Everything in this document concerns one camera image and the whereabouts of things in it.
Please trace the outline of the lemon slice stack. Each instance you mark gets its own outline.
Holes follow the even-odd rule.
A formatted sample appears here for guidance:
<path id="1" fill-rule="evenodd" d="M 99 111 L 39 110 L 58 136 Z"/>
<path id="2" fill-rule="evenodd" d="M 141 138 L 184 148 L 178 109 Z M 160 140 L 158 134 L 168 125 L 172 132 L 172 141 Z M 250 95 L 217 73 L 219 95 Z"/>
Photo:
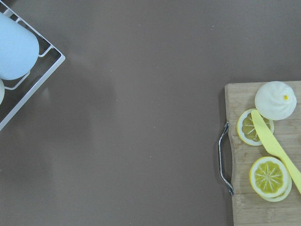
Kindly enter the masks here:
<path id="1" fill-rule="evenodd" d="M 261 197 L 276 198 L 283 195 L 292 182 L 285 165 L 274 157 L 261 157 L 250 168 L 252 189 Z"/>
<path id="2" fill-rule="evenodd" d="M 282 200 L 284 200 L 288 195 L 289 193 L 291 192 L 291 189 L 292 189 L 292 180 L 290 180 L 286 190 L 279 196 L 277 197 L 263 197 L 262 198 L 266 201 L 269 201 L 269 202 L 280 202 Z"/>

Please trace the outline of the lemon slice top stack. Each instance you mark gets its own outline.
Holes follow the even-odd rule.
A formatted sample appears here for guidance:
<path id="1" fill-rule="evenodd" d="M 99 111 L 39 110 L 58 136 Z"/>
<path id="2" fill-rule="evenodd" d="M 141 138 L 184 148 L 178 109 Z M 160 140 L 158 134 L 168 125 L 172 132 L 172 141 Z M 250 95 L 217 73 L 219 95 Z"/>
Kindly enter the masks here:
<path id="1" fill-rule="evenodd" d="M 285 165 L 274 157 L 261 157 L 250 168 L 252 189 L 261 197 L 276 198 L 283 195 L 292 182 Z"/>

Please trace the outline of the bamboo cutting board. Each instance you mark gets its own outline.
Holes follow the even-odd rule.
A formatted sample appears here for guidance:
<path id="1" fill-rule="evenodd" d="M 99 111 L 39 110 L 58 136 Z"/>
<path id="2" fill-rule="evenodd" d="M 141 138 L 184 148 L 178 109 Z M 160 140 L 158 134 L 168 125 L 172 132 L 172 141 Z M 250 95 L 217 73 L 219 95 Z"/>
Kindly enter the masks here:
<path id="1" fill-rule="evenodd" d="M 236 226 L 299 226 L 301 224 L 301 194 L 292 186 L 289 195 L 280 202 L 262 199 L 251 187 L 249 170 L 253 163 L 268 156 L 263 146 L 244 143 L 237 133 L 240 115 L 254 108 L 257 90 L 261 82 L 231 83 L 225 86 L 226 118 L 229 122 L 229 140 L 232 152 L 231 183 L 233 224 Z M 293 161 L 301 167 L 301 83 L 288 81 L 297 98 L 293 114 L 281 121 L 275 121 L 274 136 Z"/>

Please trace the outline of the lemon slice bottom stack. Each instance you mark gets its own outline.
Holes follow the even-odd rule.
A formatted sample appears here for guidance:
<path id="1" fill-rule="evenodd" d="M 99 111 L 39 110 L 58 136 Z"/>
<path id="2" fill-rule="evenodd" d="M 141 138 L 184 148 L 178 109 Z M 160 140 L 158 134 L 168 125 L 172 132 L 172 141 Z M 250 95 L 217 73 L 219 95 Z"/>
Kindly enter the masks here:
<path id="1" fill-rule="evenodd" d="M 291 189 L 292 189 L 292 180 L 290 180 L 286 190 L 279 196 L 277 197 L 263 197 L 262 198 L 266 201 L 269 201 L 269 202 L 280 202 L 282 200 L 284 200 L 288 195 L 289 193 L 291 192 Z"/>

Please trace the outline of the pale blue cup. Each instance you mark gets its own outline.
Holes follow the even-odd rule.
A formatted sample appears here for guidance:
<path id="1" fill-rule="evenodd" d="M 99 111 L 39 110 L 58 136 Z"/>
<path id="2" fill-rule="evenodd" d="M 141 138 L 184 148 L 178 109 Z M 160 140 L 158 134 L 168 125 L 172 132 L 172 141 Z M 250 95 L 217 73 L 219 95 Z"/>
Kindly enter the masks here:
<path id="1" fill-rule="evenodd" d="M 36 36 L 3 13 L 0 15 L 0 78 L 15 80 L 27 74 L 39 55 Z"/>

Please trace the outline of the yellow plastic knife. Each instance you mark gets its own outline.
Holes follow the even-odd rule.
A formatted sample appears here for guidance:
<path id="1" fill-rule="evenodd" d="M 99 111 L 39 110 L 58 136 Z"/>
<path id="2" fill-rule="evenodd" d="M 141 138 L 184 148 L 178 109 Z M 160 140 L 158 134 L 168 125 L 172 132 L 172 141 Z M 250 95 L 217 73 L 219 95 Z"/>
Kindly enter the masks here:
<path id="1" fill-rule="evenodd" d="M 261 114 L 257 110 L 252 110 L 251 117 L 255 131 L 265 150 L 269 154 L 281 160 L 281 162 L 288 170 L 288 173 L 290 174 L 297 190 L 299 191 L 299 193 L 301 193 L 301 172 L 298 170 L 298 168 L 286 154 L 280 143 L 277 141 L 275 136 L 272 134 L 271 130 L 268 128 L 265 121 L 261 117 Z"/>

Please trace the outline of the lemon slice near bun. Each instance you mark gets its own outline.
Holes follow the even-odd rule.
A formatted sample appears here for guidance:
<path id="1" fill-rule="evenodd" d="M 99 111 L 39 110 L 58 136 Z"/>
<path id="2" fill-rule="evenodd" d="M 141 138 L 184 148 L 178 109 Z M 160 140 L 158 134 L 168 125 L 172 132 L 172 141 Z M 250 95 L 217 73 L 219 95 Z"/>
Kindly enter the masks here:
<path id="1" fill-rule="evenodd" d="M 260 146 L 262 142 L 256 133 L 251 116 L 253 110 L 255 110 L 255 108 L 248 109 L 240 115 L 237 121 L 237 133 L 239 138 L 246 144 Z"/>

